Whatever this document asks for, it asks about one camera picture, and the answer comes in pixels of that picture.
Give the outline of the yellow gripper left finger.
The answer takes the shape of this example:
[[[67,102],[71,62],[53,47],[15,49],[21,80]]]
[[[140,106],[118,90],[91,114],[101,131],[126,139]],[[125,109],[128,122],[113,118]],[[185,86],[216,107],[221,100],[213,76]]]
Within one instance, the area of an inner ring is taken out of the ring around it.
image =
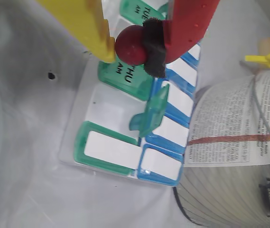
[[[115,61],[114,37],[100,0],[39,0],[74,38],[106,63]]]

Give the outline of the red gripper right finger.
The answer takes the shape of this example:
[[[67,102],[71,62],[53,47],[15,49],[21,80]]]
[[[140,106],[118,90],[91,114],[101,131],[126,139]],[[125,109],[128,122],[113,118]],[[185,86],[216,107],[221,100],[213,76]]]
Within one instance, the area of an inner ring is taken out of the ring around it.
[[[166,64],[177,60],[204,37],[218,4],[219,0],[170,0],[166,20],[144,21],[146,73],[165,77]]]

